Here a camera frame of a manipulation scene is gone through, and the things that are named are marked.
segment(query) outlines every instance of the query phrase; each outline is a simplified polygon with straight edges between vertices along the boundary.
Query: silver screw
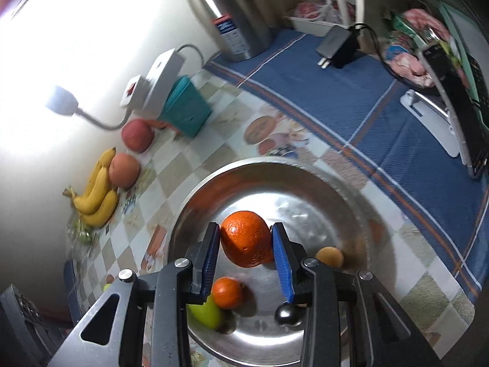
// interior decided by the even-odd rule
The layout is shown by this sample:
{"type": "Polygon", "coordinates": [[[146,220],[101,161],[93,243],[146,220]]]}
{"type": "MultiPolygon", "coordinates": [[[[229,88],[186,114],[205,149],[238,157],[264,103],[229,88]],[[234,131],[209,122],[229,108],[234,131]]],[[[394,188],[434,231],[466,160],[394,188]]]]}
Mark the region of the silver screw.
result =
{"type": "Polygon", "coordinates": [[[175,266],[177,268],[186,268],[190,261],[187,258],[179,258],[175,261],[175,266]]]}
{"type": "Polygon", "coordinates": [[[358,274],[362,280],[369,281],[373,279],[373,274],[370,271],[360,271],[358,274]]]}
{"type": "Polygon", "coordinates": [[[316,258],[306,258],[304,260],[304,265],[306,265],[308,268],[314,268],[315,266],[319,265],[319,261],[316,258]]]}
{"type": "Polygon", "coordinates": [[[129,283],[134,278],[134,272],[131,269],[124,269],[119,272],[119,278],[125,283],[129,283]]]}

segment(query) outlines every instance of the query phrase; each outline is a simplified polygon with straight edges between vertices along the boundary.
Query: label sticker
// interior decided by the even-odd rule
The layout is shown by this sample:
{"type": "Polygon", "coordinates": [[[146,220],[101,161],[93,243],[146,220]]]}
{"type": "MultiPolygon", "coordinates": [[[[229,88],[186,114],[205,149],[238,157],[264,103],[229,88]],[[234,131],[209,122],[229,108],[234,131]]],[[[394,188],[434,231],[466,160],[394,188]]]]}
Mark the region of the label sticker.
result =
{"type": "Polygon", "coordinates": [[[223,17],[214,19],[213,23],[218,28],[221,37],[233,55],[239,55],[250,50],[241,30],[236,27],[229,15],[226,14],[223,17]]]}

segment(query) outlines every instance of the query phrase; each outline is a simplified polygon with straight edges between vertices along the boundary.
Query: white stripe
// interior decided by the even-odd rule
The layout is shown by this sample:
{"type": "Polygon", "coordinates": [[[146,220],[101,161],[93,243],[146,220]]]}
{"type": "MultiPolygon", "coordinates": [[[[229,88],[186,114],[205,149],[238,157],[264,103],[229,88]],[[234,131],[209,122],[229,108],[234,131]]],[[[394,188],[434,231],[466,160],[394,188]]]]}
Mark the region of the white stripe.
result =
{"type": "Polygon", "coordinates": [[[251,73],[248,77],[246,77],[239,85],[237,85],[236,87],[239,88],[241,87],[244,83],[246,83],[251,77],[253,77],[256,73],[258,73],[258,71],[263,67],[265,66],[268,62],[270,62],[273,58],[279,56],[283,51],[285,50],[288,50],[290,47],[292,47],[295,43],[297,43],[299,40],[302,40],[304,37],[306,36],[306,34],[304,33],[302,36],[300,36],[297,40],[294,40],[294,42],[290,45],[288,45],[287,47],[281,49],[280,51],[278,51],[275,55],[271,56],[270,58],[268,58],[265,62],[263,62],[260,66],[258,66],[258,69],[256,69],[253,73],[251,73]]]}
{"type": "MultiPolygon", "coordinates": [[[[219,65],[218,63],[216,62],[211,62],[213,65],[216,65],[217,67],[221,67],[222,69],[230,72],[230,73],[233,73],[241,78],[244,78],[244,76],[238,72],[235,72],[233,70],[230,70],[229,68],[227,67],[224,67],[224,66],[221,66],[219,65]]],[[[355,146],[351,145],[349,142],[347,142],[345,139],[343,139],[343,137],[341,137],[340,135],[338,135],[336,132],[334,132],[333,130],[331,130],[331,128],[329,128],[328,126],[326,126],[325,124],[321,123],[320,121],[318,121],[317,119],[315,119],[314,117],[312,117],[310,114],[308,114],[307,112],[305,112],[303,109],[301,109],[299,106],[295,105],[292,101],[290,101],[289,99],[285,98],[284,96],[278,94],[277,92],[275,92],[273,89],[270,89],[268,87],[266,87],[265,85],[255,81],[255,80],[252,80],[252,79],[249,79],[248,81],[250,81],[251,83],[253,84],[256,84],[258,86],[260,86],[261,88],[265,89],[266,91],[272,93],[273,95],[275,95],[276,97],[282,99],[283,101],[287,102],[289,105],[291,106],[294,106],[295,109],[297,109],[298,111],[300,111],[302,114],[304,114],[305,116],[307,116],[309,119],[311,119],[312,121],[314,121],[315,123],[317,123],[318,125],[320,125],[321,127],[323,127],[326,131],[328,131],[331,135],[333,135],[336,139],[338,139],[340,142],[342,142],[343,144],[345,144],[346,146],[348,146],[349,148],[351,148],[354,152],[356,152],[359,156],[361,156],[363,159],[365,159],[366,161],[368,161],[373,167],[375,167],[376,170],[378,170],[379,172],[381,172],[395,187],[397,187],[397,189],[399,189],[402,193],[404,193],[404,195],[406,197],[408,197],[435,225],[436,227],[440,230],[440,232],[447,238],[447,240],[450,242],[450,244],[452,245],[453,249],[455,250],[455,252],[457,253],[460,261],[462,262],[462,264],[464,264],[465,262],[465,259],[462,257],[459,249],[457,248],[457,246],[455,245],[455,243],[453,242],[453,240],[451,239],[451,237],[448,235],[447,232],[445,232],[445,230],[442,228],[442,226],[437,222],[437,220],[426,210],[426,208],[424,208],[416,199],[414,199],[414,197],[412,197],[409,193],[407,193],[407,191],[401,186],[399,185],[392,177],[390,177],[390,175],[387,174],[387,172],[385,172],[382,168],[380,168],[377,164],[375,164],[375,162],[373,162],[370,158],[368,158],[365,154],[363,154],[362,152],[360,152],[360,150],[358,150],[355,146]]],[[[469,276],[472,278],[472,280],[474,281],[474,283],[479,287],[479,289],[482,289],[482,286],[481,284],[478,282],[478,280],[474,277],[474,275],[472,274],[472,272],[470,271],[469,267],[465,267],[465,269],[467,270],[469,276]]]]}
{"type": "MultiPolygon", "coordinates": [[[[479,234],[479,230],[480,230],[480,228],[482,226],[482,222],[484,221],[484,217],[486,216],[486,212],[487,212],[487,207],[488,206],[489,206],[489,198],[486,201],[486,207],[484,208],[484,212],[482,213],[481,220],[479,221],[479,224],[477,226],[477,229],[475,229],[474,240],[472,240],[472,243],[470,244],[469,251],[467,251],[467,255],[465,256],[465,261],[469,258],[470,252],[472,251],[472,247],[475,244],[475,240],[477,239],[477,235],[479,234]]],[[[462,263],[460,269],[462,269],[462,267],[464,266],[465,261],[462,263]]],[[[457,278],[457,276],[458,276],[459,273],[460,273],[460,271],[457,271],[457,273],[455,274],[455,278],[457,278]]]]}
{"type": "Polygon", "coordinates": [[[355,132],[353,133],[353,135],[348,140],[348,143],[350,143],[353,140],[353,138],[356,137],[356,134],[358,134],[358,131],[360,131],[360,129],[363,127],[363,125],[367,122],[367,120],[370,118],[370,116],[372,115],[372,113],[374,112],[374,110],[377,109],[377,106],[382,102],[382,100],[387,95],[387,93],[392,89],[392,87],[394,86],[395,82],[396,82],[395,79],[392,80],[392,83],[389,86],[389,88],[387,88],[387,90],[382,94],[382,96],[380,98],[378,98],[377,102],[375,102],[375,105],[373,105],[373,108],[370,109],[370,111],[368,112],[368,114],[365,116],[365,118],[363,119],[363,121],[360,123],[360,125],[358,126],[358,128],[355,130],[355,132]]]}

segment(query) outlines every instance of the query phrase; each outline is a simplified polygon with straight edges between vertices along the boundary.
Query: large orange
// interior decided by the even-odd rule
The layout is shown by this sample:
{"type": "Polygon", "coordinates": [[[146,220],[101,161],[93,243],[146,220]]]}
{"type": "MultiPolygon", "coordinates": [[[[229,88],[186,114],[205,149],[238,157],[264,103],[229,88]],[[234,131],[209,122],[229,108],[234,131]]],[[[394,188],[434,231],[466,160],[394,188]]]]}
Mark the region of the large orange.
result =
{"type": "Polygon", "coordinates": [[[270,229],[262,217],[251,211],[238,211],[224,220],[221,245],[229,260],[242,268],[273,261],[270,229]]]}
{"type": "Polygon", "coordinates": [[[237,308],[244,299],[241,283],[230,277],[218,278],[212,285],[211,294],[221,309],[237,308]]]}

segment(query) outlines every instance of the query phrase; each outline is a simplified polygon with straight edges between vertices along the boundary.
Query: blue tablecloth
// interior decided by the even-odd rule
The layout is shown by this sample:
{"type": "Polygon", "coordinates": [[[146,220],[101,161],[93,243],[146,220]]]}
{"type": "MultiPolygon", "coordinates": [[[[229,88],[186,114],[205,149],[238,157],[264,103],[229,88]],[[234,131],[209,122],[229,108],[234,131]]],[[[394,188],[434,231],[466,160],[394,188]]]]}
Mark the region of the blue tablecloth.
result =
{"type": "Polygon", "coordinates": [[[287,112],[344,153],[420,229],[474,301],[487,270],[487,177],[472,180],[399,102],[407,87],[370,56],[317,66],[321,38],[282,30],[247,61],[206,69],[287,112]]]}

